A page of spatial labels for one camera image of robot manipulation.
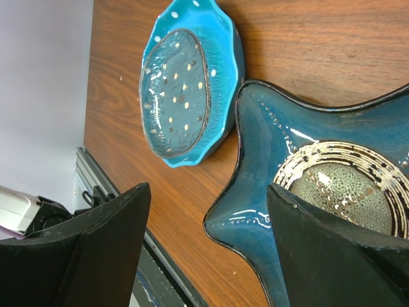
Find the turquoise scalloped plate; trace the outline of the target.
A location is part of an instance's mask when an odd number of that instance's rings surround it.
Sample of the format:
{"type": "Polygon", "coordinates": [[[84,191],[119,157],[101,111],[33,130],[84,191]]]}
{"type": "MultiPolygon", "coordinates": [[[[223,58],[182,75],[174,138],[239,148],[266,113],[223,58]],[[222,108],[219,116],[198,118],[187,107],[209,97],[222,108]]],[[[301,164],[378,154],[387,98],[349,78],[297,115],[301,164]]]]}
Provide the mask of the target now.
{"type": "Polygon", "coordinates": [[[192,31],[203,48],[211,108],[206,130],[194,148],[182,156],[162,159],[171,168],[199,164],[224,141],[235,123],[235,98],[245,77],[240,35],[232,19],[215,1],[173,1],[154,23],[143,52],[141,74],[152,48],[180,28],[192,31]]]}

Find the dark teal bottom dish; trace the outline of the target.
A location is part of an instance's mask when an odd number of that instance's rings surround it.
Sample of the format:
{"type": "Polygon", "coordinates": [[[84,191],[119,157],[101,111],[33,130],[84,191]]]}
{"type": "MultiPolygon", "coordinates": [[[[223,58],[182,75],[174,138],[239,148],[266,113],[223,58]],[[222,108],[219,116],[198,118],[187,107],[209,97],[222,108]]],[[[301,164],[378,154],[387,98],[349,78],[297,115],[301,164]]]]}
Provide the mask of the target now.
{"type": "Polygon", "coordinates": [[[291,306],[266,204],[277,184],[370,230],[408,240],[408,87],[348,107],[249,80],[235,105],[238,160],[203,226],[242,256],[270,306],[291,306]]]}

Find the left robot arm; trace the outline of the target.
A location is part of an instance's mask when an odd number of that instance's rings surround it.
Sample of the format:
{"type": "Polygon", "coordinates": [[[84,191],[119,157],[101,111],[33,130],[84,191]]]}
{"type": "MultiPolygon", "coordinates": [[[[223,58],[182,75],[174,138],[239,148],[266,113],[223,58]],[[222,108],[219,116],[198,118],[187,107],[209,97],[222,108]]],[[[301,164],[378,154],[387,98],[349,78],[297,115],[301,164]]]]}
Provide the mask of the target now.
{"type": "Polygon", "coordinates": [[[25,236],[39,209],[38,197],[1,186],[1,230],[25,236]]]}

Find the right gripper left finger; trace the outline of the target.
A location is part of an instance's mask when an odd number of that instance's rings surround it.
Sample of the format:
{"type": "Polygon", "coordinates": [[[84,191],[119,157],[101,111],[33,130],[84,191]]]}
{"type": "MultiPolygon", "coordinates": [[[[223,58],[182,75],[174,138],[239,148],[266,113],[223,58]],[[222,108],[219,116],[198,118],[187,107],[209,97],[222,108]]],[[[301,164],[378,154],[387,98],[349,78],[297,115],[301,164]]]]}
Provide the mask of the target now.
{"type": "Polygon", "coordinates": [[[128,306],[151,203],[147,183],[25,239],[1,241],[2,306],[128,306]]]}

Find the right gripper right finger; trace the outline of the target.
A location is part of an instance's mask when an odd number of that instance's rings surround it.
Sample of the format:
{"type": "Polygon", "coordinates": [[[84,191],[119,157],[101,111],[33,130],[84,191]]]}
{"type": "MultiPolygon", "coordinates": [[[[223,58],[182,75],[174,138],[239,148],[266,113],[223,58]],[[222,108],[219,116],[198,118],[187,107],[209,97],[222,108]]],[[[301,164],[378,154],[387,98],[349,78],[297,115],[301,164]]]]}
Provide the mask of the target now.
{"type": "Polygon", "coordinates": [[[266,204],[291,306],[408,306],[408,240],[357,226],[277,184],[266,204]]]}

